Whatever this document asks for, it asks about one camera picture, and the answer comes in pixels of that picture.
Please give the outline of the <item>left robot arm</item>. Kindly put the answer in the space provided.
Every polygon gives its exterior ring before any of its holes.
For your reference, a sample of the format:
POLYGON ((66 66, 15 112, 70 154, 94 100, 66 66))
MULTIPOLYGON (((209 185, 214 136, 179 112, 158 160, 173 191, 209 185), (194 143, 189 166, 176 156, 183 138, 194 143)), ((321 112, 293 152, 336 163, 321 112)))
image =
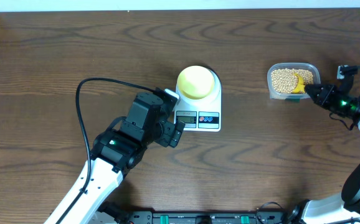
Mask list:
POLYGON ((176 147, 184 123, 168 119, 178 100, 179 95, 168 89, 138 93, 128 115, 114 119, 96 137, 89 161, 46 222, 88 223, 152 142, 176 147))

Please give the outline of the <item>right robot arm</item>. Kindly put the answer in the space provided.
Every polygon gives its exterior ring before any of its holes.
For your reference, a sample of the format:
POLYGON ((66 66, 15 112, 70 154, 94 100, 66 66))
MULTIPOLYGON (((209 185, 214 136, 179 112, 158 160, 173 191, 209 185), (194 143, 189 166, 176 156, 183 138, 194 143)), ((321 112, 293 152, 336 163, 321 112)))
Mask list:
MULTIPOLYGON (((352 78, 342 79, 342 85, 306 85, 305 92, 323 109, 353 121, 348 127, 360 130, 360 95, 349 96, 352 78)), ((297 209, 289 223, 360 223, 360 163, 343 185, 341 193, 321 199, 307 200, 297 209)))

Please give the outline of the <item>yellow plastic measuring scoop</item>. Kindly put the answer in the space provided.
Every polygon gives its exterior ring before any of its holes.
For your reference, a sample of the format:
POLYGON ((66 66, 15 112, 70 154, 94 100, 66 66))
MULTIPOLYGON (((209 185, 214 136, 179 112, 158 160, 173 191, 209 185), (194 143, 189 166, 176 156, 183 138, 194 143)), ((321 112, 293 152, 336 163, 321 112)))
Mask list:
POLYGON ((305 93, 305 84, 302 76, 297 73, 294 73, 294 76, 298 79, 296 87, 292 90, 293 94, 304 94, 305 93))

